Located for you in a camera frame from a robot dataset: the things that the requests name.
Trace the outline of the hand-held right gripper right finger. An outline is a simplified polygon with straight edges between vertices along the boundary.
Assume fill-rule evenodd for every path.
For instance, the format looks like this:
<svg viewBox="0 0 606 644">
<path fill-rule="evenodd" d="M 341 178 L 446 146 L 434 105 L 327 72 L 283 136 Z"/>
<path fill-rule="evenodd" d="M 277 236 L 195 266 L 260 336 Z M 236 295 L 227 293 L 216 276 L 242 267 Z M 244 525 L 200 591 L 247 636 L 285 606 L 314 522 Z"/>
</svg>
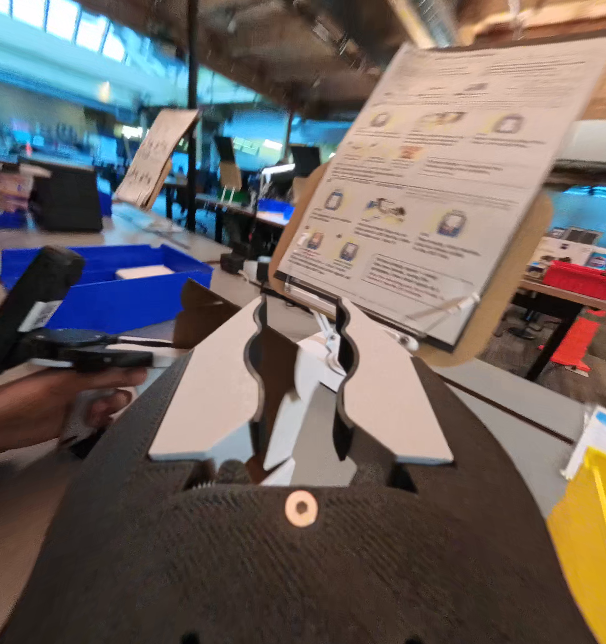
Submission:
<svg viewBox="0 0 606 644">
<path fill-rule="evenodd" d="M 339 460 L 451 464 L 452 450 L 411 353 L 351 301 L 336 308 L 338 362 L 334 448 Z"/>
</svg>

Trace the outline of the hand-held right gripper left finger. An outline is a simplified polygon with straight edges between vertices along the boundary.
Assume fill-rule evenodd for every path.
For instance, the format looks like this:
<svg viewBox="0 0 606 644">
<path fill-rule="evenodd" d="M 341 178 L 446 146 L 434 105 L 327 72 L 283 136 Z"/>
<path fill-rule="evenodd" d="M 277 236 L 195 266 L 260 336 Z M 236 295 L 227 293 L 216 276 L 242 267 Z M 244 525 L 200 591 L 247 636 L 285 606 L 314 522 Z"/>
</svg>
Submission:
<svg viewBox="0 0 606 644">
<path fill-rule="evenodd" d="M 260 441 L 265 388 L 259 375 L 266 299 L 235 313 L 191 351 L 148 451 L 154 462 L 248 462 Z"/>
</svg>

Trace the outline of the white cardboard mailer box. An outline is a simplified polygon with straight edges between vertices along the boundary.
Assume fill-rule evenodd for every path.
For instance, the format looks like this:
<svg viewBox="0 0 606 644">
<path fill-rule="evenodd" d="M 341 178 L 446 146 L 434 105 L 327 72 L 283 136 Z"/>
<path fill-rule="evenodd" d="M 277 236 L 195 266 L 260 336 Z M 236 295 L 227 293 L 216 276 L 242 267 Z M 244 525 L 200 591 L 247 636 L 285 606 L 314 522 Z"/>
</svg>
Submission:
<svg viewBox="0 0 606 644">
<path fill-rule="evenodd" d="M 171 276 L 174 274 L 175 272 L 173 270 L 163 264 L 124 268 L 115 271 L 115 277 L 121 280 L 146 279 Z"/>
<path fill-rule="evenodd" d="M 194 281 L 184 286 L 181 303 L 173 343 L 177 348 L 189 349 L 187 362 L 198 343 L 242 309 Z M 211 477 L 218 480 L 223 480 L 226 470 L 233 470 L 239 479 L 246 478 L 252 483 L 287 486 L 294 476 L 296 446 L 310 423 L 307 415 L 321 388 L 325 366 L 314 353 L 271 328 L 267 319 L 259 349 L 258 369 L 265 388 L 265 403 L 255 455 L 246 463 L 203 463 L 210 466 Z"/>
</svg>

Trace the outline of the yellow plastic bin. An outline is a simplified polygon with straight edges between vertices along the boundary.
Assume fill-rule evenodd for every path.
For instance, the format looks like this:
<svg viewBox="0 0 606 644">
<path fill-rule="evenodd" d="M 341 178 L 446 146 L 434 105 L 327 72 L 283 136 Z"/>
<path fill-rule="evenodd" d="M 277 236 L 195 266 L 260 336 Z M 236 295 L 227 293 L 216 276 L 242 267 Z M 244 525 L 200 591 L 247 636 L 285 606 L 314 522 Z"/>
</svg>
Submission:
<svg viewBox="0 0 606 644">
<path fill-rule="evenodd" d="M 606 453 L 588 448 L 547 525 L 572 597 L 606 643 Z"/>
</svg>

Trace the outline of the grey desk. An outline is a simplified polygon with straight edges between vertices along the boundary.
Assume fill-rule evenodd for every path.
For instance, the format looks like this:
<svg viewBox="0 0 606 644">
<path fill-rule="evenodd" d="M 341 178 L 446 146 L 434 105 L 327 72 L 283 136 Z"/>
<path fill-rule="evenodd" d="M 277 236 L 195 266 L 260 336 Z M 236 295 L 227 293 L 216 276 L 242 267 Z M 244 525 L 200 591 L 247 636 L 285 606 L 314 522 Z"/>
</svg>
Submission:
<svg viewBox="0 0 606 644">
<path fill-rule="evenodd" d="M 562 456 L 529 417 L 420 363 L 455 464 L 312 488 L 299 529 L 284 488 L 197 489 L 195 464 L 147 458 L 183 363 L 76 462 L 44 538 L 52 462 L 0 488 L 0 643 L 596 642 L 522 477 Z"/>
</svg>

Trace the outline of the black box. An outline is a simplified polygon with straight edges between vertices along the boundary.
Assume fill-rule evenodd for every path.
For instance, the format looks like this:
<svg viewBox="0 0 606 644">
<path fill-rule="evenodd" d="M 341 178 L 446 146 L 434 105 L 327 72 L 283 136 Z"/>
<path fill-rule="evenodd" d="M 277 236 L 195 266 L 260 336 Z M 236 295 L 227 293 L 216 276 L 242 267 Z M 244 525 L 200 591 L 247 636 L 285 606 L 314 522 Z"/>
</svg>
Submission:
<svg viewBox="0 0 606 644">
<path fill-rule="evenodd" d="M 29 211 L 47 232 L 101 232 L 96 173 L 88 167 L 34 164 Z"/>
</svg>

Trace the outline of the small blue bin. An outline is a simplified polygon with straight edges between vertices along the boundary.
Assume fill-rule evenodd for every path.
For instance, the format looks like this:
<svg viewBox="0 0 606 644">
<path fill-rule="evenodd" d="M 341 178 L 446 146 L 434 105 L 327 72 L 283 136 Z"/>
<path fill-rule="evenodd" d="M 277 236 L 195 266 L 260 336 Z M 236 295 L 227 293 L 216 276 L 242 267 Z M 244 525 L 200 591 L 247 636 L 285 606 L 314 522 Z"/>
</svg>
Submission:
<svg viewBox="0 0 606 644">
<path fill-rule="evenodd" d="M 257 216 L 263 219 L 289 221 L 295 206 L 289 202 L 271 198 L 261 198 L 257 204 Z"/>
</svg>

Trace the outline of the beige instruction sheet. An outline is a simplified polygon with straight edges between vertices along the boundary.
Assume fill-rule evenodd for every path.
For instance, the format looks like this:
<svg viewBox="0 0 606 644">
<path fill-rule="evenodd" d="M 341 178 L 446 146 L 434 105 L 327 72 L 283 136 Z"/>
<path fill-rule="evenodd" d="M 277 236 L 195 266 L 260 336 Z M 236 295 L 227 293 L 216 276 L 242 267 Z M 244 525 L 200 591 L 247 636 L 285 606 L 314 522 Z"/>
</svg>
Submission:
<svg viewBox="0 0 606 644">
<path fill-rule="evenodd" d="M 171 171 L 174 150 L 199 117 L 198 109 L 162 109 L 115 191 L 114 200 L 149 211 Z"/>
</svg>

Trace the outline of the white sheet with blue header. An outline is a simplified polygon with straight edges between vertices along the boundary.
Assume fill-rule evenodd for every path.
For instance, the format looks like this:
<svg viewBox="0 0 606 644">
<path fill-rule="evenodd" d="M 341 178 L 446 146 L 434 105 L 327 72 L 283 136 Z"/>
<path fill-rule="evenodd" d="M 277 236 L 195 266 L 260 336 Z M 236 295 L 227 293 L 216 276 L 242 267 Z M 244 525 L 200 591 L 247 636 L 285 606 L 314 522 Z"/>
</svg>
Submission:
<svg viewBox="0 0 606 644">
<path fill-rule="evenodd" d="M 606 408 L 595 406 L 585 415 L 581 436 L 575 443 L 572 455 L 562 471 L 566 480 L 572 480 L 584 462 L 589 449 L 606 455 Z"/>
</svg>

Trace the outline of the red plastic bin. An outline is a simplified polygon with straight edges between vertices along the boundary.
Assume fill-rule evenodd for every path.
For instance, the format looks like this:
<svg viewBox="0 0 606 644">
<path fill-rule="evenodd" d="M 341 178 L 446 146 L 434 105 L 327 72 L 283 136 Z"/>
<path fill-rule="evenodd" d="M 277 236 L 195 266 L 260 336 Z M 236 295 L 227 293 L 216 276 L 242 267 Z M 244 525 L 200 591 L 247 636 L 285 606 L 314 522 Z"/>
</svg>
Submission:
<svg viewBox="0 0 606 644">
<path fill-rule="evenodd" d="M 553 288 L 606 301 L 606 270 L 554 261 L 544 274 L 542 283 Z"/>
</svg>

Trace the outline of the black slanted pole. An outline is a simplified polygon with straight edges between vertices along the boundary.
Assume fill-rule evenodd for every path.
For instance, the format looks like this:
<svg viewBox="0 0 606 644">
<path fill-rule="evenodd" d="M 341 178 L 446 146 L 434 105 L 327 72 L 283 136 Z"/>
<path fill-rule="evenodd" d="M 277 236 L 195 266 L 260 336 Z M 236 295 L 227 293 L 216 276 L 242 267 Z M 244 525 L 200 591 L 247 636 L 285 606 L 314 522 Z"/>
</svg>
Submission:
<svg viewBox="0 0 606 644">
<path fill-rule="evenodd" d="M 187 84 L 187 108 L 189 110 L 197 109 L 197 83 L 199 76 L 198 53 L 198 35 L 199 35 L 199 2 L 187 1 L 187 49 L 188 49 L 188 84 Z M 194 120 L 189 127 L 187 134 L 187 154 L 188 154 L 188 173 L 187 173 L 187 210 L 186 210 L 186 229 L 189 232 L 196 230 L 196 194 L 197 194 L 197 121 Z"/>
</svg>

